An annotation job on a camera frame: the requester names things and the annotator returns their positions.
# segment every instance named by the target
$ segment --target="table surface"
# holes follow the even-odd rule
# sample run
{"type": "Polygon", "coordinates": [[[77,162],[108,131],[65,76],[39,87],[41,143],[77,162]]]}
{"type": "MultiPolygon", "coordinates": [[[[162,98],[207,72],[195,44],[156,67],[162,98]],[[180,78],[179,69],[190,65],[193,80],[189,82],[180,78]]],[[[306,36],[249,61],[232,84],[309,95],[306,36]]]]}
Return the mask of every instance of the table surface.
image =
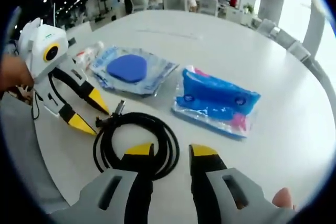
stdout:
{"type": "MultiPolygon", "coordinates": [[[[154,182],[149,223],[196,223],[190,192],[188,145],[216,149],[228,167],[236,167],[271,200],[283,187],[302,207],[325,180],[335,150],[335,127],[329,100],[317,79],[293,55],[257,32],[226,20],[187,12],[147,10],[114,21],[69,49],[74,55],[98,40],[106,46],[141,47],[160,57],[194,65],[226,81],[261,94],[250,136],[234,141],[176,118],[173,103],[177,72],[156,97],[129,99],[101,91],[113,111],[126,100],[124,112],[139,111],[164,120],[175,132],[181,159],[169,176],[154,182]]],[[[95,80],[89,77],[98,87],[95,80]]],[[[95,109],[65,85],[57,89],[91,125],[95,109]]],[[[36,132],[46,166],[61,194],[74,204],[80,190],[100,173],[92,158],[94,137],[76,131],[52,116],[40,103],[36,132]]],[[[117,130],[113,146],[119,157],[131,147],[155,137],[135,126],[117,130]]]]}

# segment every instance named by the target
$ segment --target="desk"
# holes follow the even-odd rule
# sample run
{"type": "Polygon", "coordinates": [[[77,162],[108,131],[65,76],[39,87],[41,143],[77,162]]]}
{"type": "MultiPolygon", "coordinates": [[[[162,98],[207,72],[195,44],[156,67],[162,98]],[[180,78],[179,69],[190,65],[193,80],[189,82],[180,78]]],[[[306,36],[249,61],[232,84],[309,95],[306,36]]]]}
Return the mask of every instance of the desk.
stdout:
{"type": "MultiPolygon", "coordinates": [[[[190,192],[190,143],[215,148],[228,167],[236,167],[258,183],[268,200],[279,189],[289,187],[295,204],[302,207],[324,181],[335,150],[328,97],[313,74],[274,41],[208,15],[147,10],[99,28],[83,44],[73,45],[69,53],[75,54],[98,40],[106,46],[141,47],[182,66],[193,64],[262,95],[254,128],[244,141],[228,139],[173,116],[170,106],[176,74],[164,83],[156,98],[141,102],[126,99],[125,112],[140,111],[161,118],[175,132],[181,147],[176,169],[154,182],[149,223],[196,223],[190,192]]],[[[61,84],[57,89],[93,125],[99,112],[66,86],[61,84]]],[[[113,111],[121,97],[101,92],[113,111]]],[[[44,161],[61,194],[72,205],[82,187],[99,175],[92,158],[94,137],[72,129],[41,105],[40,110],[35,126],[44,161]]],[[[128,125],[116,132],[114,146],[121,157],[128,147],[148,140],[156,142],[150,133],[128,125]]]]}

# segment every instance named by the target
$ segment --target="coiled cable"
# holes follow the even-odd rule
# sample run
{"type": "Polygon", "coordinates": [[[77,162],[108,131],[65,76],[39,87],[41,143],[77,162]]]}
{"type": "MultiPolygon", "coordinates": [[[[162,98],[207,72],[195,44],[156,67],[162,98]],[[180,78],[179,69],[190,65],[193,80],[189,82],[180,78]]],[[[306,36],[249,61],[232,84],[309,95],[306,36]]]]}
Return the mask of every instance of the coiled cable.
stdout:
{"type": "Polygon", "coordinates": [[[121,160],[112,147],[113,134],[122,125],[136,124],[152,132],[158,139],[159,149],[154,156],[151,179],[157,180],[165,177],[175,168],[180,157],[180,148],[174,132],[165,122],[152,115],[140,112],[121,114],[124,104],[125,102],[121,101],[110,118],[96,120],[96,126],[102,127],[93,144],[93,159],[98,170],[104,172],[97,158],[98,143],[100,142],[99,151],[104,167],[118,169],[121,160]]]}

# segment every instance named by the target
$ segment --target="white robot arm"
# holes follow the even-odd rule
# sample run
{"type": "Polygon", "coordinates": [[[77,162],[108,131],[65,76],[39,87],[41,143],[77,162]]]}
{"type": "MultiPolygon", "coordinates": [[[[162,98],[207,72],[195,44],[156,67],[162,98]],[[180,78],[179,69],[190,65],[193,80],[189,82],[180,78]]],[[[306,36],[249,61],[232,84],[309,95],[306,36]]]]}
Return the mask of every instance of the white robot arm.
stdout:
{"type": "Polygon", "coordinates": [[[52,77],[64,82],[97,110],[109,114],[99,91],[88,81],[83,70],[67,55],[68,40],[64,30],[40,25],[39,18],[28,23],[21,33],[18,50],[34,79],[34,90],[45,107],[69,125],[96,134],[94,129],[57,92],[52,77]]]}

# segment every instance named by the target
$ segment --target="blue sponge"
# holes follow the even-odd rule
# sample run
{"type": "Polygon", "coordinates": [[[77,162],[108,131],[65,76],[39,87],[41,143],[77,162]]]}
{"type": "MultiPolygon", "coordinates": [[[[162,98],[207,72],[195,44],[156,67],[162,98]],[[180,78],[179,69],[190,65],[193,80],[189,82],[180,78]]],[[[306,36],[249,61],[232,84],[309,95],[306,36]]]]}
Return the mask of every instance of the blue sponge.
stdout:
{"type": "Polygon", "coordinates": [[[124,55],[107,65],[107,73],[124,82],[139,82],[146,77],[147,61],[138,55],[124,55]]]}

